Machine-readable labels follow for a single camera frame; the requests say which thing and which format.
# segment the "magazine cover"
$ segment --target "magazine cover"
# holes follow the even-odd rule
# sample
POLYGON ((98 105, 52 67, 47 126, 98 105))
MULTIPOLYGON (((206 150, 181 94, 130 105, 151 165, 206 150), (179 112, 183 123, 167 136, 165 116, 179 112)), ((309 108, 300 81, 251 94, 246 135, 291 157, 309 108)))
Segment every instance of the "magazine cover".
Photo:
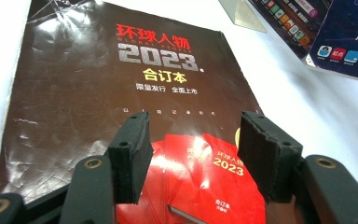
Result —
POLYGON ((249 0, 300 59, 307 56, 331 0, 249 0))
POLYGON ((262 110, 224 34, 100 1, 40 2, 12 88, 0 193, 28 203, 69 184, 78 161, 147 111, 155 154, 119 223, 265 223, 235 144, 241 111, 262 110))
POLYGON ((358 0, 332 3, 310 58, 316 67, 358 79, 358 0))

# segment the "red book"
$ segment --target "red book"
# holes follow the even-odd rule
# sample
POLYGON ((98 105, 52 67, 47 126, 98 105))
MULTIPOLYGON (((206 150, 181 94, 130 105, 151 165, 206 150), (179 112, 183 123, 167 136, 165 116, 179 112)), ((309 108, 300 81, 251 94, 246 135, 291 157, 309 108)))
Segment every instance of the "red book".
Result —
POLYGON ((161 169, 158 166, 158 155, 161 155, 164 141, 152 144, 154 155, 142 189, 138 204, 117 204, 117 221, 120 224, 159 224, 163 223, 164 206, 161 169))
POLYGON ((166 138, 166 151, 169 146, 175 149, 189 172, 180 179, 169 206, 199 223, 265 223, 264 200, 237 148, 209 134, 202 137, 207 147, 196 154, 186 150, 191 137, 166 138))

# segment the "book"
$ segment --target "book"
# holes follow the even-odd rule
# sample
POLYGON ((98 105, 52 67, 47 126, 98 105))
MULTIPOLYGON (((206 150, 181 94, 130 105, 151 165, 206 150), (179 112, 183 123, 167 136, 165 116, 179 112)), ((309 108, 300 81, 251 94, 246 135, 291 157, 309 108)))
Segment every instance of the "book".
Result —
POLYGON ((78 161, 104 154, 127 117, 147 111, 155 155, 139 204, 118 204, 117 219, 185 220, 167 203, 166 181, 176 182, 160 164, 167 136, 207 146, 207 133, 232 148, 241 111, 263 113, 224 34, 100 1, 30 11, 2 140, 0 193, 28 203, 70 184, 78 161))
POLYGON ((173 212, 197 223, 265 223, 264 200, 235 145, 207 133, 167 135, 165 141, 167 161, 185 161, 183 170, 166 174, 174 183, 167 200, 173 212))

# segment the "app icon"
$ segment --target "app icon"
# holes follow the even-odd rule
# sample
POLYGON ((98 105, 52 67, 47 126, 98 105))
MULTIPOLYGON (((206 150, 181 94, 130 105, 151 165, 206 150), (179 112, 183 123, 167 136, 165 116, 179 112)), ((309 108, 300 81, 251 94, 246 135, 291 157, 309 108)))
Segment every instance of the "app icon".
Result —
POLYGON ((274 2, 274 1, 269 1, 269 2, 267 3, 267 8, 272 8, 274 5, 275 5, 275 2, 274 2))
POLYGON ((287 21, 289 20, 289 17, 284 14, 283 16, 281 16, 281 18, 279 19, 279 21, 282 23, 282 24, 285 24, 287 21))
POLYGON ((328 57, 331 52, 331 47, 329 46, 321 46, 318 50, 318 55, 321 57, 328 57))
POLYGON ((298 31, 298 32, 295 34, 295 39, 300 40, 303 36, 304 36, 304 32, 298 31))
POLYGON ((345 49, 334 48, 333 51, 331 51, 330 58, 335 60, 342 60, 346 52, 347 51, 345 49))
POLYGON ((307 35, 304 35, 304 37, 302 37, 298 42, 301 46, 306 46, 309 44, 310 38, 307 35))
POLYGON ((344 61, 348 62, 348 63, 357 63, 358 51, 356 51, 356 50, 348 51, 347 55, 345 55, 344 61))
POLYGON ((275 16, 279 19, 280 17, 282 17, 284 15, 283 10, 279 9, 276 13, 275 16))
POLYGON ((318 15, 318 10, 313 8, 308 14, 310 15, 311 18, 314 18, 318 15))
POLYGON ((271 10, 272 13, 276 13, 279 9, 280 9, 279 6, 275 5, 270 10, 271 10))
POLYGON ((290 28, 290 30, 289 30, 290 34, 292 34, 292 35, 297 33, 297 31, 298 31, 298 26, 296 26, 296 25, 292 26, 292 28, 290 28))
POLYGON ((284 27, 286 27, 286 29, 290 29, 293 25, 295 25, 295 23, 292 20, 288 20, 285 24, 284 27))

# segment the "white table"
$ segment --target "white table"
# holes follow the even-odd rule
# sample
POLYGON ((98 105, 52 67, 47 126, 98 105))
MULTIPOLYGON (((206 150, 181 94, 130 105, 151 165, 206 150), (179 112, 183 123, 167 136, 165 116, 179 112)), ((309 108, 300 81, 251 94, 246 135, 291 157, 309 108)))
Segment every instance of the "white table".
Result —
MULTIPOLYGON (((258 13, 266 34, 234 25, 218 0, 109 2, 222 31, 265 115, 304 146, 304 157, 332 157, 358 181, 358 80, 309 69, 258 13)), ((0 141, 29 5, 0 6, 0 141)))

